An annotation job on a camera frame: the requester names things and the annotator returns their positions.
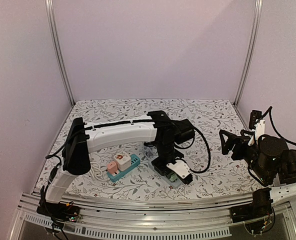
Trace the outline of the light blue power strip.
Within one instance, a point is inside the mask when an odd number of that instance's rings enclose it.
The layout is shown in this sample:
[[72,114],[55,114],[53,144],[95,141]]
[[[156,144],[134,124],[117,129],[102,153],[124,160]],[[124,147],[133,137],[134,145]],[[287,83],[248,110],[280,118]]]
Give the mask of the light blue power strip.
[[161,179],[174,189],[179,188],[182,185],[182,182],[180,181],[178,176],[177,176],[177,181],[176,182],[170,182],[168,180],[167,176],[162,176]]

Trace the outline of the white cube socket adapter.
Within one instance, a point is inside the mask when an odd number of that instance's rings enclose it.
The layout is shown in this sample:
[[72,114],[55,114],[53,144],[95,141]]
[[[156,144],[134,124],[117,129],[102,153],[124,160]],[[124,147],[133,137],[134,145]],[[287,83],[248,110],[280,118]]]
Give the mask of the white cube socket adapter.
[[125,171],[131,166],[131,156],[125,152],[120,151],[113,156],[113,160],[117,163],[117,167],[119,171]]

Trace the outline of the light green plug adapter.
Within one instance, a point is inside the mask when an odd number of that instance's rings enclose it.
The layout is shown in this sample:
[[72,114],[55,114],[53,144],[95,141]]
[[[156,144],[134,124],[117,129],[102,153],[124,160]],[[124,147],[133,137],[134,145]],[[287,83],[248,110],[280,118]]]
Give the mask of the light green plug adapter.
[[175,172],[170,172],[169,175],[168,175],[168,180],[171,182],[171,183],[174,183],[177,181],[177,174]]

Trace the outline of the teal power strip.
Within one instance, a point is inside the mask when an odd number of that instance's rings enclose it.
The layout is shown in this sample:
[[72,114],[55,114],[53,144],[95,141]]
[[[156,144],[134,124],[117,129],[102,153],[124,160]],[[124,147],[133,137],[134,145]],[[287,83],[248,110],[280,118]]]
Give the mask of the teal power strip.
[[115,154],[112,161],[106,165],[107,176],[113,182],[119,181],[141,163],[141,159],[135,154],[121,151]]

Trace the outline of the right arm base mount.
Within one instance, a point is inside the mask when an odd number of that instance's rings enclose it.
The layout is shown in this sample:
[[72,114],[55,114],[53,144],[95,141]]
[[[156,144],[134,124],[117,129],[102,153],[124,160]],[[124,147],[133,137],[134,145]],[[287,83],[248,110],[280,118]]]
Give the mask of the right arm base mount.
[[244,223],[244,228],[252,236],[269,232],[275,225],[276,214],[272,207],[272,200],[253,201],[229,209],[233,223]]

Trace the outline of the pink plug adapter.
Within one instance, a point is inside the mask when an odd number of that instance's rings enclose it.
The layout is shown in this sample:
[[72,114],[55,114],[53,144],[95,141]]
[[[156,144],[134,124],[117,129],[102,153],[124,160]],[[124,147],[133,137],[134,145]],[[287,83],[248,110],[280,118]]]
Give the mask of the pink plug adapter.
[[115,161],[109,162],[106,165],[106,169],[113,176],[115,176],[115,175],[117,175],[119,173],[118,165],[117,165],[117,163]]

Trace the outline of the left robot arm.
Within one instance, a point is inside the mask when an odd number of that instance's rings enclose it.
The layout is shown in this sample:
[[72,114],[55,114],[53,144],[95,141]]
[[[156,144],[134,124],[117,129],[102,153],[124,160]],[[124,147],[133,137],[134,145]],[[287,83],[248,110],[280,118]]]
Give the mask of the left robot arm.
[[63,211],[59,202],[67,188],[76,177],[91,169],[89,154],[128,143],[151,143],[157,151],[157,157],[151,162],[153,169],[167,179],[176,175],[183,184],[188,185],[193,181],[192,172],[175,145],[194,137],[194,126],[188,119],[172,120],[162,110],[106,123],[85,123],[81,117],[76,118],[59,149],[63,163],[44,187],[45,201],[42,207],[51,217],[58,217]]

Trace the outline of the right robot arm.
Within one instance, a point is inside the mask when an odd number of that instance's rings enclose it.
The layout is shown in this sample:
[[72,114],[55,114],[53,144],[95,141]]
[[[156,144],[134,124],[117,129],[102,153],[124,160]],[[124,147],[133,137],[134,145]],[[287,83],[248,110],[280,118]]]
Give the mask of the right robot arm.
[[244,160],[247,163],[249,175],[263,188],[252,193],[252,202],[233,207],[233,216],[247,213],[250,218],[271,214],[272,188],[275,177],[281,184],[296,183],[296,149],[289,149],[286,139],[268,134],[247,136],[248,131],[241,131],[241,135],[226,130],[219,131],[221,152],[227,155],[232,152],[234,161]]

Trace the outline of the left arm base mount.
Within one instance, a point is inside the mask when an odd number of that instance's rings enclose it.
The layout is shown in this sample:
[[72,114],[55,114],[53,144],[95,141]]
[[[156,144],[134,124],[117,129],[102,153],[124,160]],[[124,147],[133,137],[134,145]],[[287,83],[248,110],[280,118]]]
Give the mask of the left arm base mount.
[[76,222],[80,217],[81,208],[72,201],[68,203],[39,203],[36,212],[48,216],[58,222]]

